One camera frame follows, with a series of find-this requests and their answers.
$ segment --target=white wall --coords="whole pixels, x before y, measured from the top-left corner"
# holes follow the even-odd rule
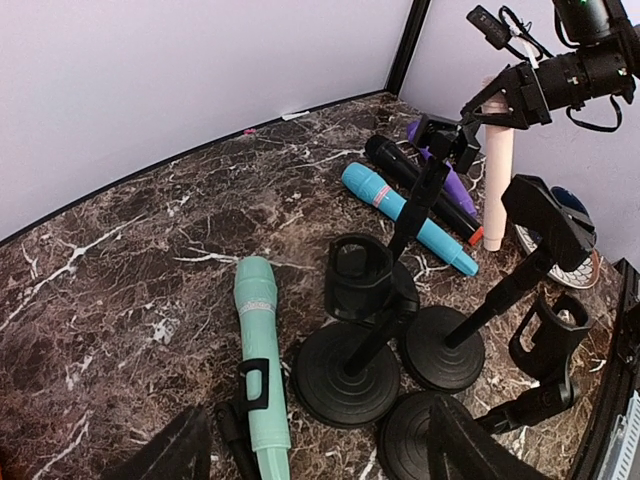
[[[410,6],[0,2],[0,240],[197,145],[383,88]]]
[[[485,76],[518,62],[508,52],[495,50],[466,20],[478,3],[494,15],[509,5],[533,21],[533,35],[552,53],[567,50],[555,35],[551,0],[433,0],[402,99],[422,111],[459,118]],[[640,0],[623,3],[632,21],[640,22]],[[551,125],[517,132],[515,168],[575,192],[594,219],[598,248],[611,260],[626,256],[640,267],[640,93],[638,97],[632,106],[620,99],[624,123],[615,134],[580,129],[562,110],[552,114]],[[607,99],[592,100],[577,116],[615,124]]]

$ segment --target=cable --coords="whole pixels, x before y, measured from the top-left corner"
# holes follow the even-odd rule
[[[538,50],[538,53],[539,53],[536,56],[536,60],[542,60],[544,58],[544,56],[547,56],[548,58],[553,58],[553,54],[551,52],[549,52],[549,50],[547,50],[540,42],[538,42],[533,37],[533,35],[531,35],[529,33],[529,30],[531,29],[531,26],[533,25],[532,22],[529,22],[529,23],[527,23],[525,25],[518,18],[518,16],[515,14],[515,12],[513,10],[511,10],[507,6],[500,7],[498,15],[500,16],[500,21],[502,22],[502,24],[504,26],[506,26],[507,28],[509,28],[510,30],[512,30],[513,28],[512,28],[512,26],[510,25],[510,23],[508,22],[508,20],[506,18],[508,16],[511,19],[511,21],[514,23],[514,25],[517,28],[517,30],[520,31],[520,33],[516,34],[515,36],[523,38],[524,40],[526,40],[529,43],[531,43],[534,47],[536,47],[536,49]],[[515,55],[520,60],[528,60],[527,56],[525,56],[522,53],[518,52],[514,47],[511,47],[511,46],[507,45],[507,50],[509,50],[509,52],[511,52],[513,55]]]
[[[556,27],[556,35],[558,36],[558,40],[562,42],[562,44],[567,48],[578,48],[580,45],[577,43],[569,43],[567,38],[564,36],[564,30],[562,29],[562,20],[560,19],[560,15],[558,15],[558,11],[555,10],[554,14],[554,24]]]
[[[622,110],[620,109],[620,105],[618,105],[618,102],[616,102],[616,99],[613,98],[613,95],[609,97],[609,101],[611,102],[611,105],[613,105],[613,109],[616,112],[615,127],[603,127],[602,125],[594,125],[593,123],[576,120],[571,116],[571,107],[567,107],[567,117],[569,117],[569,120],[571,120],[578,127],[586,128],[587,130],[592,130],[594,132],[613,133],[618,130],[618,128],[620,128],[620,125],[622,125]]]

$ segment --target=pink band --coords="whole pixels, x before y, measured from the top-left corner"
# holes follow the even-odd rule
[[[389,190],[391,190],[391,187],[389,185],[385,185],[384,187],[382,187],[382,189],[378,192],[378,195],[376,195],[376,198],[373,199],[374,207],[378,208],[380,206],[380,203],[382,202],[384,197],[387,196]]]

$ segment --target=round stand base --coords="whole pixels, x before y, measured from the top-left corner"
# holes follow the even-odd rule
[[[475,382],[484,366],[484,342],[480,332],[457,348],[445,345],[445,337],[466,320],[449,307],[423,308],[400,340],[402,362],[425,389],[457,393]]]
[[[390,480],[429,480],[427,430],[437,392],[401,397],[378,433],[378,460]]]
[[[292,380],[296,396],[316,420],[336,428],[358,428],[381,419],[400,389],[400,368],[385,347],[355,377],[344,365],[369,330],[334,323],[307,338],[296,357]]]

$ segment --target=marble floor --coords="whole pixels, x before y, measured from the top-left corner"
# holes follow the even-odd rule
[[[406,104],[377,94],[276,123],[129,180],[0,248],[4,480],[97,478],[185,406],[211,409],[231,397],[241,356],[232,288],[243,256],[272,262],[283,363],[291,365],[295,348],[327,320],[329,241],[353,231],[384,240],[392,233],[390,221],[342,186],[342,170],[366,161],[371,134],[404,140],[415,118]],[[480,207],[482,173],[478,163],[465,179]],[[405,253],[423,305],[471,312],[523,258],[512,227],[497,254],[466,249],[480,265],[475,278],[443,266],[419,245]],[[498,437],[553,478],[569,468],[591,411],[617,283],[604,262],[594,289],[573,292],[596,319],[573,361],[579,403]],[[546,281],[538,291],[554,297],[562,289]],[[533,298],[483,329],[483,375],[459,395],[474,416],[531,386],[506,342]],[[403,388],[416,386],[405,376]],[[300,408],[290,388],[288,394],[292,478],[384,478],[373,428],[325,427]],[[216,432],[212,461],[212,479],[237,478]]]

